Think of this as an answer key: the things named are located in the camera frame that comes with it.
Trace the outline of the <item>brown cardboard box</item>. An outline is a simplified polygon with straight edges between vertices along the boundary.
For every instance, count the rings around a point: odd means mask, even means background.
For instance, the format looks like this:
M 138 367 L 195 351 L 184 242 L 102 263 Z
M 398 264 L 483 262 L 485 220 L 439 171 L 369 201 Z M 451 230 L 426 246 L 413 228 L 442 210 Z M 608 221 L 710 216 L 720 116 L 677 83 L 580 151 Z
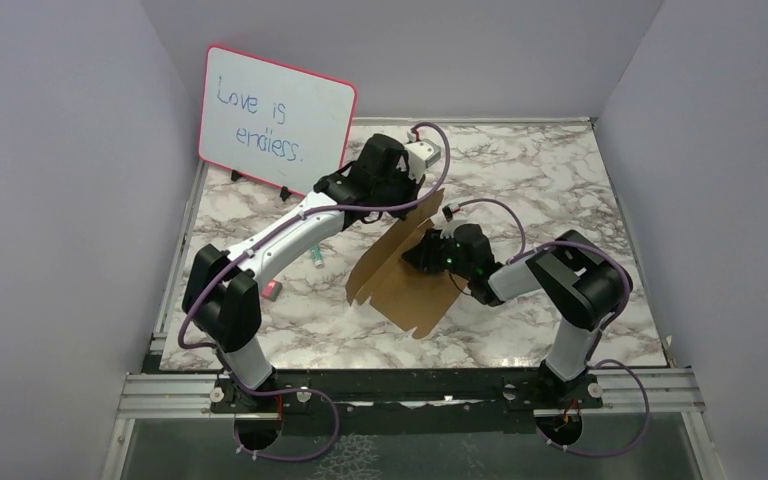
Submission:
M 467 286 L 462 278 L 422 273 L 402 259 L 435 226 L 443 199 L 440 189 L 396 221 L 360 257 L 345 286 L 349 303 L 369 305 L 415 339 L 433 331 Z

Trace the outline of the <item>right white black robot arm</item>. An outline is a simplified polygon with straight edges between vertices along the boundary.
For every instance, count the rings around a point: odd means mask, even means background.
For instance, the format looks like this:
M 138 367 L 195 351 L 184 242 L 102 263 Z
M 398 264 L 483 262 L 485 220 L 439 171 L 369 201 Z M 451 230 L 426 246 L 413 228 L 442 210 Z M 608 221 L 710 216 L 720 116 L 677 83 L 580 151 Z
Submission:
M 423 274 L 464 279 L 470 296 L 490 307 L 543 291 L 561 315 L 536 383 L 539 398 L 552 407 L 576 395 L 604 327 L 633 289 L 630 274 L 576 230 L 501 263 L 479 225 L 454 221 L 428 229 L 402 258 Z

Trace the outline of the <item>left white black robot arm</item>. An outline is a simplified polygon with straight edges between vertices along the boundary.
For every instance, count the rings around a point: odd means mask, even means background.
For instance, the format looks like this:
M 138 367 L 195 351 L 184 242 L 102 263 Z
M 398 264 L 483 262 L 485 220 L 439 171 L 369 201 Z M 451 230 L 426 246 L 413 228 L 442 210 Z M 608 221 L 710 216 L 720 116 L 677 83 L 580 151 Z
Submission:
M 257 339 L 260 295 L 282 270 L 312 247 L 370 214 L 403 219 L 414 209 L 428 163 L 441 157 L 429 140 L 409 143 L 375 134 L 358 157 L 321 177 L 302 201 L 260 233 L 220 250 L 195 255 L 182 309 L 239 380 L 236 396 L 258 411 L 273 401 L 274 367 Z

